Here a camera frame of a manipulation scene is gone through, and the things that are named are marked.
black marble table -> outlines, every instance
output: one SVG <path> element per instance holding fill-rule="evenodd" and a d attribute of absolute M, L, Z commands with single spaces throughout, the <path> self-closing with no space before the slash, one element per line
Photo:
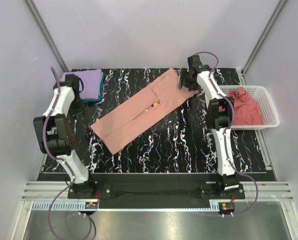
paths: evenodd
<path fill-rule="evenodd" d="M 206 128 L 204 93 L 188 99 L 155 126 L 112 155 L 89 128 L 96 120 L 133 96 L 167 69 L 104 69 L 103 99 L 88 103 L 85 115 L 69 117 L 76 135 L 77 154 L 92 173 L 211 173 L 217 154 L 211 131 Z M 234 68 L 215 71 L 219 85 L 238 85 Z M 234 163 L 242 172 L 266 172 L 254 131 L 231 131 Z M 43 173 L 62 173 L 57 162 L 47 158 Z"/>

white wall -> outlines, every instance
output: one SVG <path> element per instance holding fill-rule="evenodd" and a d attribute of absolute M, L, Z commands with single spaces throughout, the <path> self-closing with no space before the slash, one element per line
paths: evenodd
<path fill-rule="evenodd" d="M 10 239 L 25 184 L 38 171 L 33 118 L 52 98 L 51 66 L 60 71 L 24 1 L 0 0 L 0 240 Z"/>
<path fill-rule="evenodd" d="M 242 68 L 278 0 L 34 0 L 69 68 Z M 212 65 L 213 58 L 201 57 Z"/>
<path fill-rule="evenodd" d="M 246 76 L 266 87 L 277 107 L 280 126 L 265 134 L 298 211 L 298 0 L 286 5 Z"/>

folded purple towel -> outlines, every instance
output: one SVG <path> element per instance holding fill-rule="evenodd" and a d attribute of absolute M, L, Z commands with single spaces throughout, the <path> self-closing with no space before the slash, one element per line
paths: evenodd
<path fill-rule="evenodd" d="M 61 81 L 64 81 L 65 76 L 68 74 L 74 74 L 83 81 L 84 90 L 80 93 L 81 99 L 99 99 L 103 76 L 101 69 L 65 72 L 62 75 Z"/>

pink cloth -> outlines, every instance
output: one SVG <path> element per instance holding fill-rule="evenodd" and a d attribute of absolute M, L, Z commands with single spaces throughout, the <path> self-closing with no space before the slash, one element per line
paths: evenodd
<path fill-rule="evenodd" d="M 174 69 L 159 76 L 144 89 L 91 125 L 91 129 L 116 154 L 133 139 L 155 125 L 198 91 L 179 89 Z"/>
<path fill-rule="evenodd" d="M 228 97 L 234 98 L 233 125 L 264 125 L 259 104 L 243 87 L 230 91 Z"/>

white laundry basket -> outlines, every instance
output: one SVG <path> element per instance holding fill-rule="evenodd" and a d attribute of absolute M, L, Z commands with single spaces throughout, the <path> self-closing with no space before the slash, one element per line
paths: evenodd
<path fill-rule="evenodd" d="M 237 91 L 243 87 L 255 99 L 261 109 L 264 125 L 233 125 L 233 130 L 262 130 L 265 128 L 275 128 L 280 124 L 278 113 L 273 105 L 273 101 L 267 91 L 262 86 L 252 85 L 220 85 L 224 94 L 228 95 L 231 90 Z"/>

